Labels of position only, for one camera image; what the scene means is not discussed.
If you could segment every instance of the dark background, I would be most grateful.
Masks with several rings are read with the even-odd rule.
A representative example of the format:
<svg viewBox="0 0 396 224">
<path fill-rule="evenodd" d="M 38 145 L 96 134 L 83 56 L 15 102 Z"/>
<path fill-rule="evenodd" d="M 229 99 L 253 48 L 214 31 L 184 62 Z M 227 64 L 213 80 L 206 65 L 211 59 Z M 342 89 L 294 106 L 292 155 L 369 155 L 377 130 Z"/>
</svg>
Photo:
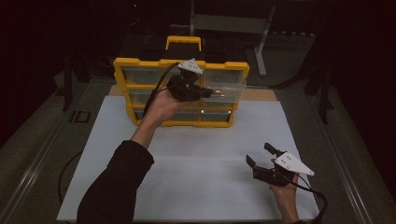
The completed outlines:
<svg viewBox="0 0 396 224">
<path fill-rule="evenodd" d="M 221 1 L 196 2 L 196 10 L 206 14 L 243 16 L 255 8 L 251 2 L 241 7 L 228 1 L 226 8 Z M 341 7 L 284 1 L 271 28 L 286 35 L 318 33 L 302 69 L 318 64 L 331 67 L 331 83 L 394 198 L 395 8 L 392 1 Z M 189 1 L 177 0 L 2 1 L 0 146 L 57 90 L 53 76 L 64 70 L 67 55 L 80 81 L 112 77 L 111 59 L 127 34 L 168 35 L 171 23 L 189 24 L 189 14 Z"/>
</svg>

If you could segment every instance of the yellow storage organizer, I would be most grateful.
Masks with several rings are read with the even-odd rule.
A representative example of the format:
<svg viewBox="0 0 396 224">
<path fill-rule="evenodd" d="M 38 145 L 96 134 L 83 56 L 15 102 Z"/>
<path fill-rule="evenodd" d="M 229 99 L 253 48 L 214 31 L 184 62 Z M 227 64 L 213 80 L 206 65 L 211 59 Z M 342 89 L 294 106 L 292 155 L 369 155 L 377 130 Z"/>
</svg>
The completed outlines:
<svg viewBox="0 0 396 224">
<path fill-rule="evenodd" d="M 196 43 L 201 49 L 200 38 L 196 36 L 168 36 L 169 42 Z M 126 111 L 133 124 L 139 125 L 143 110 L 151 91 L 155 89 L 163 72 L 173 63 L 190 59 L 161 59 L 158 62 L 140 61 L 136 58 L 116 58 L 114 61 L 115 78 L 123 92 Z M 249 66 L 246 62 L 206 63 L 196 61 L 204 70 L 196 84 L 215 91 L 210 98 L 201 98 L 196 104 L 178 111 L 163 126 L 187 125 L 195 127 L 230 127 L 233 114 L 238 107 L 239 98 L 246 87 Z M 177 66 L 172 68 L 162 85 L 169 77 L 178 75 Z"/>
</svg>

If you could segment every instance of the table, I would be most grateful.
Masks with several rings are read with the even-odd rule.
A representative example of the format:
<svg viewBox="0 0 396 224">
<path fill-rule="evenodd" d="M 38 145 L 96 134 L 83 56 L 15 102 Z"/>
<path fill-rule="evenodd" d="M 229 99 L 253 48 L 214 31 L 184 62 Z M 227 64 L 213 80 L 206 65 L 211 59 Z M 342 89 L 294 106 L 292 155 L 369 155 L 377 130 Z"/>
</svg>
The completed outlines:
<svg viewBox="0 0 396 224">
<path fill-rule="evenodd" d="M 110 91 L 117 94 L 117 88 Z M 266 93 L 270 101 L 251 101 Z M 246 90 L 230 128 L 160 127 L 150 146 L 155 163 L 137 191 L 134 220 L 151 222 L 280 219 L 268 185 L 252 178 L 248 154 L 271 168 L 268 142 L 299 158 L 280 102 L 271 91 Z M 106 168 L 114 150 L 136 127 L 122 96 L 107 96 L 65 195 L 57 219 L 75 221 L 79 202 Z M 300 218 L 318 214 L 312 193 L 297 191 Z"/>
</svg>

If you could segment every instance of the yellow handle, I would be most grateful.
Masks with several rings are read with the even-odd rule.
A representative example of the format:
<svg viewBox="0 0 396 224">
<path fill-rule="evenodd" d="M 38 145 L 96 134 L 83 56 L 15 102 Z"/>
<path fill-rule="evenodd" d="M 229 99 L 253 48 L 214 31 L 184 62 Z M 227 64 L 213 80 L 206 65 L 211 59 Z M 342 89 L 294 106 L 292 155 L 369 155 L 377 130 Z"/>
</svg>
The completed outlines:
<svg viewBox="0 0 396 224">
<path fill-rule="evenodd" d="M 169 35 L 166 40 L 166 49 L 168 49 L 169 43 L 198 44 L 198 49 L 201 51 L 201 38 L 198 36 Z"/>
</svg>

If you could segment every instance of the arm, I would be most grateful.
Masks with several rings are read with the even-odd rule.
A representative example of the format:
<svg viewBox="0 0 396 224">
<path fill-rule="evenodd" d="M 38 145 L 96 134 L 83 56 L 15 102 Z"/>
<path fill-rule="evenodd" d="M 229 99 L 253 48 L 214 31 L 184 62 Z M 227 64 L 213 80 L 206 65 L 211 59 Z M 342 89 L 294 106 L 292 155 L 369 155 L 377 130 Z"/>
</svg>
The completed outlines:
<svg viewBox="0 0 396 224">
<path fill-rule="evenodd" d="M 298 176 L 295 175 L 293 182 L 297 183 Z M 295 223 L 299 221 L 296 208 L 297 187 L 288 184 L 285 187 L 270 185 L 270 189 L 275 194 L 277 208 L 282 215 L 284 223 Z"/>
<path fill-rule="evenodd" d="M 147 149 L 155 130 L 188 104 L 174 99 L 167 90 L 158 92 L 131 140 L 122 142 L 107 168 L 85 193 L 78 207 L 77 223 L 132 222 L 136 190 L 154 163 Z"/>
</svg>

